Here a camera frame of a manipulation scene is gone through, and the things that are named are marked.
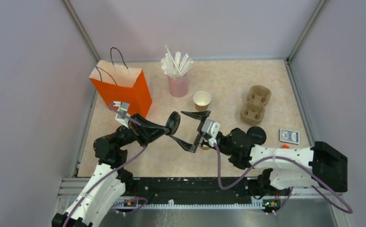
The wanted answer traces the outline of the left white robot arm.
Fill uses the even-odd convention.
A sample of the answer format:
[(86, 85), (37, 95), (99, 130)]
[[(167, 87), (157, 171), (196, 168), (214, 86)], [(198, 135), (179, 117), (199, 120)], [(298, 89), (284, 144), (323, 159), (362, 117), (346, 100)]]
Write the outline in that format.
[(134, 189), (133, 174), (124, 167), (138, 158), (127, 159), (122, 147), (137, 141), (143, 149), (163, 135), (174, 135), (180, 115), (172, 112), (164, 126), (150, 122), (140, 114), (117, 111), (116, 120), (122, 125), (112, 134), (94, 141), (95, 156), (99, 158), (94, 174), (78, 197), (63, 213), (56, 213), (53, 227), (97, 227), (114, 202)]

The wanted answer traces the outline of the orange paper bag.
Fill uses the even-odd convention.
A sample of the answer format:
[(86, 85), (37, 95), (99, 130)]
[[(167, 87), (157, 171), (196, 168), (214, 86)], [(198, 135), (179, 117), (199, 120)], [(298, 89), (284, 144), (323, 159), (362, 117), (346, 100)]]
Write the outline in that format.
[(107, 106), (114, 101), (127, 102), (129, 114), (146, 117), (152, 97), (143, 69), (127, 66), (116, 47), (110, 48), (110, 58), (96, 64), (89, 75), (91, 83)]

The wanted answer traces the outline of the bundle of white wrapped straws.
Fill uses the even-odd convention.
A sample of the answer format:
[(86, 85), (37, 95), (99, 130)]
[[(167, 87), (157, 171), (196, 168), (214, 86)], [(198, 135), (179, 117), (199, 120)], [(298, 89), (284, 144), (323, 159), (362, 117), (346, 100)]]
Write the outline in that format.
[(183, 78), (191, 69), (194, 60), (187, 53), (182, 56), (181, 52), (177, 51), (172, 55), (168, 47), (165, 46), (165, 48), (167, 52), (164, 58), (161, 59), (161, 69), (171, 79)]

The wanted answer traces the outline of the black plastic cup lid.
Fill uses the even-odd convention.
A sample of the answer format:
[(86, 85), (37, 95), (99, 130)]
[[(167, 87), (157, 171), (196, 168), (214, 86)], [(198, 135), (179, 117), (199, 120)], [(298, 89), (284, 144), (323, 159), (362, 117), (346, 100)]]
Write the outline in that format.
[(254, 144), (263, 145), (267, 140), (266, 132), (259, 126), (250, 127), (246, 134)]

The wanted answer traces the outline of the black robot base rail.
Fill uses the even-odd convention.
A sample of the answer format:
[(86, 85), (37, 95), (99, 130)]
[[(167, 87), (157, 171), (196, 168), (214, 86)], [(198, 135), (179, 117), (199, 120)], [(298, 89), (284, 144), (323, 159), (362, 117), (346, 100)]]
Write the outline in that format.
[(261, 199), (273, 201), (289, 194), (289, 189), (278, 190), (260, 184), (255, 177), (245, 177), (230, 189), (222, 190), (216, 177), (136, 177), (130, 181), (122, 198), (142, 197), (147, 206), (166, 205), (250, 205)]

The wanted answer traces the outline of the stack of brown paper cups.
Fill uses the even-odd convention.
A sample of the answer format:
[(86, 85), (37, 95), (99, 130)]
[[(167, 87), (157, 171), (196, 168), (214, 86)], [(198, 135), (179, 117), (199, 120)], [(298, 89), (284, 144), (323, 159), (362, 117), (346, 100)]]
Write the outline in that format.
[(208, 110), (209, 104), (211, 103), (211, 95), (206, 91), (198, 91), (193, 96), (195, 109), (197, 111)]

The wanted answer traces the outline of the blue playing card deck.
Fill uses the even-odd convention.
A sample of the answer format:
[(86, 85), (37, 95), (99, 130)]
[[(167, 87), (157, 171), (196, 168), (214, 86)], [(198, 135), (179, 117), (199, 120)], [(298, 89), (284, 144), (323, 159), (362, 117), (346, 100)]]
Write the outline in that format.
[(300, 133), (298, 131), (280, 129), (279, 130), (279, 141), (290, 144), (300, 144)]

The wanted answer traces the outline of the pink cylindrical straw holder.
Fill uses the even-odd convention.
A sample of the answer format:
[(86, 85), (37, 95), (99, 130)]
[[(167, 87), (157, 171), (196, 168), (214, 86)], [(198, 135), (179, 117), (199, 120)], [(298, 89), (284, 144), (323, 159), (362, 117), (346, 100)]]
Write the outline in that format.
[(173, 97), (181, 98), (188, 94), (189, 91), (188, 74), (178, 79), (173, 79), (167, 76), (167, 79), (169, 85), (169, 92)]

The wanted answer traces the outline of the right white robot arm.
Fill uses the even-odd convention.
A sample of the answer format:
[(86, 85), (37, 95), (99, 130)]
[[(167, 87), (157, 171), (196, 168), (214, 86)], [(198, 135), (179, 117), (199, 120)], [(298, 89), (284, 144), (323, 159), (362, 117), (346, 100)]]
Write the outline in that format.
[(246, 132), (234, 128), (224, 135), (221, 124), (209, 119), (210, 111), (183, 114), (199, 120), (198, 134), (193, 143), (172, 136), (185, 151), (194, 153), (198, 147), (209, 147), (229, 157), (238, 169), (263, 168), (266, 178), (260, 190), (272, 195), (288, 187), (320, 186), (334, 192), (348, 190), (348, 158), (334, 147), (317, 141), (306, 148), (268, 148), (260, 145)]

